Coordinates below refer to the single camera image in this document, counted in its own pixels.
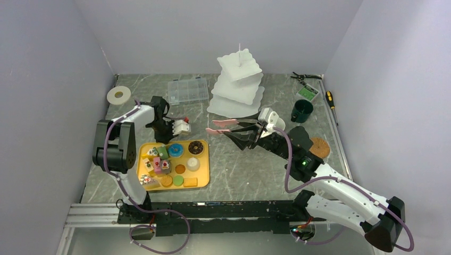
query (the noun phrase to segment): yellow tray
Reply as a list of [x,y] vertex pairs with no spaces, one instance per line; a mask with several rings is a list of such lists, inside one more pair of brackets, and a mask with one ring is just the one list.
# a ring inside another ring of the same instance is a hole
[[[170,142],[166,145],[166,149],[169,149],[169,146],[174,143],[179,143],[183,146],[182,156],[180,156],[179,158],[171,158],[171,157],[169,158],[169,161],[171,162],[171,173],[169,175],[172,176],[172,178],[174,178],[177,175],[181,175],[181,176],[183,176],[184,179],[196,177],[197,178],[197,186],[196,187],[184,187],[183,184],[181,186],[175,186],[174,184],[172,184],[169,187],[164,187],[160,184],[159,187],[153,188],[153,189],[152,188],[148,189],[147,187],[145,187],[145,189],[147,191],[201,188],[208,184],[208,182],[210,181],[210,166],[208,163],[208,143],[204,140],[197,140],[197,141],[200,141],[202,143],[202,145],[204,146],[204,151],[200,155],[196,156],[196,155],[191,154],[188,151],[188,145],[190,142],[193,142],[193,141],[194,140]],[[138,168],[136,170],[136,172],[138,174],[138,179],[140,179],[142,175],[146,174],[146,175],[151,176],[153,179],[156,179],[160,183],[161,178],[166,175],[166,174],[158,174],[155,176],[150,175],[147,171],[146,166],[144,165],[143,158],[141,157],[141,155],[147,153],[153,147],[159,147],[161,145],[164,145],[164,144],[157,143],[157,142],[149,142],[149,143],[143,144],[141,146],[141,148],[139,148],[139,155],[138,155],[138,159],[137,159],[138,160]],[[194,172],[188,170],[188,168],[186,167],[186,163],[187,163],[188,159],[191,157],[198,158],[201,163],[201,166],[199,167],[199,169]],[[183,174],[176,173],[176,166],[180,165],[180,164],[183,164],[186,167],[186,170]]]

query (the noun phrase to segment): blue round toy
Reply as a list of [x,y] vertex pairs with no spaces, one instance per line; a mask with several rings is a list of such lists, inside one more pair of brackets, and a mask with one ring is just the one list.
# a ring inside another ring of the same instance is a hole
[[179,143],[174,143],[169,146],[168,153],[171,158],[179,158],[183,154],[183,146]]

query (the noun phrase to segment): green mug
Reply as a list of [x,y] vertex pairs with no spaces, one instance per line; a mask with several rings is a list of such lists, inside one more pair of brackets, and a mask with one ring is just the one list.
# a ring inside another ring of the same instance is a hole
[[307,100],[297,100],[291,111],[291,121],[304,123],[313,112],[313,105]]

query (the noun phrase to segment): chocolate donut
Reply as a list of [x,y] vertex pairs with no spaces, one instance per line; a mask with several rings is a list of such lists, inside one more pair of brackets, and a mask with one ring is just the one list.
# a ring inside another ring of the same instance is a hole
[[193,155],[200,155],[204,151],[204,145],[200,141],[190,142],[188,151]]

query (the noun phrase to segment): screwdriver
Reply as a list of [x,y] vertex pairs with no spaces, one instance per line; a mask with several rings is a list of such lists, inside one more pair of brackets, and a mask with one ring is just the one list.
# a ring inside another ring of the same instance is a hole
[[325,96],[325,100],[327,101],[327,104],[329,105],[330,109],[332,110],[333,119],[335,120],[336,125],[338,126],[337,121],[337,115],[335,114],[335,105],[333,104],[333,96],[330,91],[327,91]]

